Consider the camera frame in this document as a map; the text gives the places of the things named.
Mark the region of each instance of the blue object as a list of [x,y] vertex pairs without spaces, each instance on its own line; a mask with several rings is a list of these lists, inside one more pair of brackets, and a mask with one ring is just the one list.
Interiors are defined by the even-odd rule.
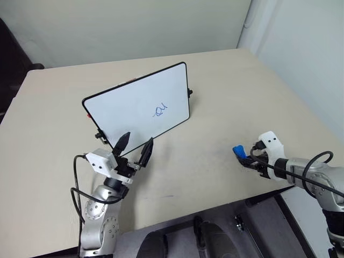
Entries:
[[243,145],[233,147],[233,152],[242,159],[247,158],[245,150],[243,149]]

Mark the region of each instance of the white board surface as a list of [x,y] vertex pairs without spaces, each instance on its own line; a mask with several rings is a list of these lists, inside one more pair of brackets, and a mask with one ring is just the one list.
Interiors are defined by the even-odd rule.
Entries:
[[189,118],[184,62],[85,98],[82,104],[113,148],[130,132],[128,153]]

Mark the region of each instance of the black chair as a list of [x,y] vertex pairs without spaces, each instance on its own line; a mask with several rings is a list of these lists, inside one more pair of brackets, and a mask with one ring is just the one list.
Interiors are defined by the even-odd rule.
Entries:
[[32,63],[5,22],[0,19],[0,123],[30,70],[44,69]]

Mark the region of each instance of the blue marker drawing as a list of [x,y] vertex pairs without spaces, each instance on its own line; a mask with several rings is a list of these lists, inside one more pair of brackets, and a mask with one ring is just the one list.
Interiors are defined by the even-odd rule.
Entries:
[[155,117],[155,116],[157,116],[157,117],[159,117],[159,116],[161,116],[162,114],[163,114],[163,110],[165,110],[167,107],[161,102],[161,105],[162,105],[162,107],[156,107],[156,109],[155,109],[155,114],[153,115],[153,117]]

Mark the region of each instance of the beige tabletop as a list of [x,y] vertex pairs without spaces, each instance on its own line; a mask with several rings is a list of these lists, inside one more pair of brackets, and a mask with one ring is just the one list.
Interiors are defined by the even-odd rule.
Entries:
[[[31,71],[0,125],[1,256],[77,245],[73,157],[105,147],[81,100],[180,61],[193,90],[191,116],[155,139],[149,166],[136,174],[123,201],[123,232],[285,187],[243,168],[232,152],[237,144],[249,149],[266,131],[277,134],[287,157],[332,150],[332,164],[344,165],[339,140],[247,50]],[[139,150],[130,154],[138,156]],[[91,192],[89,164],[80,161],[78,174],[81,189]]]

